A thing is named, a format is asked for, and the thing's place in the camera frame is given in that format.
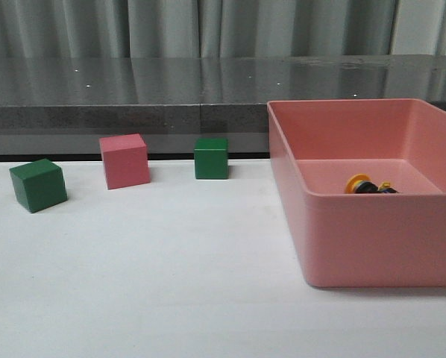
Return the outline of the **yellow push button switch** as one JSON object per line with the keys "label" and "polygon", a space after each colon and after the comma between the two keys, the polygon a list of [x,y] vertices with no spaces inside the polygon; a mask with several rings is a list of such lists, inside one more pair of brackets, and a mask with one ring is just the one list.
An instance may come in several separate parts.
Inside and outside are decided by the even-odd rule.
{"label": "yellow push button switch", "polygon": [[398,193],[390,182],[376,185],[366,174],[356,174],[345,185],[345,194],[395,194]]}

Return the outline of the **right green wooden cube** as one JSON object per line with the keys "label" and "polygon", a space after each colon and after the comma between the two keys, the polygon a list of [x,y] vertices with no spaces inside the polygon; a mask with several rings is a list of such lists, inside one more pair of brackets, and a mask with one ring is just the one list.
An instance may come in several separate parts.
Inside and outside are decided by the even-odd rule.
{"label": "right green wooden cube", "polygon": [[194,147],[196,179],[228,179],[228,141],[225,138],[199,138]]}

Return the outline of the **green wooden cube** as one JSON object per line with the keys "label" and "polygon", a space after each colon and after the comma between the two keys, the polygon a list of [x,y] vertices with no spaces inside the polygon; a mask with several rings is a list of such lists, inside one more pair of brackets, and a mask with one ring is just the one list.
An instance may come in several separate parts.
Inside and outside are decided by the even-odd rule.
{"label": "green wooden cube", "polygon": [[68,200],[63,170],[48,159],[9,169],[16,200],[36,213]]}
{"label": "green wooden cube", "polygon": [[199,138],[194,147],[196,179],[228,179],[228,141],[225,138]]}

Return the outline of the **pink wooden cube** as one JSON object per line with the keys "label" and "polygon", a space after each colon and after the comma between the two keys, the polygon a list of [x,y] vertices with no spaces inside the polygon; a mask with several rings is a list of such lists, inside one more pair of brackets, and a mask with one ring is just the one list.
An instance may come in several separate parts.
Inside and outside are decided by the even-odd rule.
{"label": "pink wooden cube", "polygon": [[99,147],[108,189],[151,182],[148,149],[140,134],[102,137]]}

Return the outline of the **pink plastic bin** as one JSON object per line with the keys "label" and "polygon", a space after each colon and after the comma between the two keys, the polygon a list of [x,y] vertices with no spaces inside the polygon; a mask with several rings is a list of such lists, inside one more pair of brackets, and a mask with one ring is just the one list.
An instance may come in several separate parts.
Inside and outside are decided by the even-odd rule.
{"label": "pink plastic bin", "polygon": [[[446,286],[446,112],[418,99],[270,101],[271,167],[316,287]],[[395,194],[345,194],[356,174]]]}

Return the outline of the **left green wooden cube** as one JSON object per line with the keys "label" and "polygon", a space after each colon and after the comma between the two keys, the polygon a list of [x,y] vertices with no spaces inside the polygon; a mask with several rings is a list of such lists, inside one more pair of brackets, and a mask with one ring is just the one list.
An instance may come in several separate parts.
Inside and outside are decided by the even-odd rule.
{"label": "left green wooden cube", "polygon": [[36,213],[68,200],[63,170],[48,159],[9,169],[16,200]]}

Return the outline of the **dark glossy counter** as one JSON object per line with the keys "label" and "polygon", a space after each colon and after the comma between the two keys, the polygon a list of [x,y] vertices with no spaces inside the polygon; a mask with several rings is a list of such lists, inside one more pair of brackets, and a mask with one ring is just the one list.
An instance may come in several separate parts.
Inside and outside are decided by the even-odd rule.
{"label": "dark glossy counter", "polygon": [[0,161],[92,160],[100,137],[133,133],[156,159],[200,136],[264,157],[269,101],[358,98],[446,110],[446,56],[0,58]]}

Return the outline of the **grey curtain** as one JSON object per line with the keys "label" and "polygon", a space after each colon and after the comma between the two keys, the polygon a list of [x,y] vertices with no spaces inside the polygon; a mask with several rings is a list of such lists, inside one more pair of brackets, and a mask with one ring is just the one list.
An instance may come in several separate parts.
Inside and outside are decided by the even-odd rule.
{"label": "grey curtain", "polygon": [[446,1],[0,1],[0,57],[446,55]]}

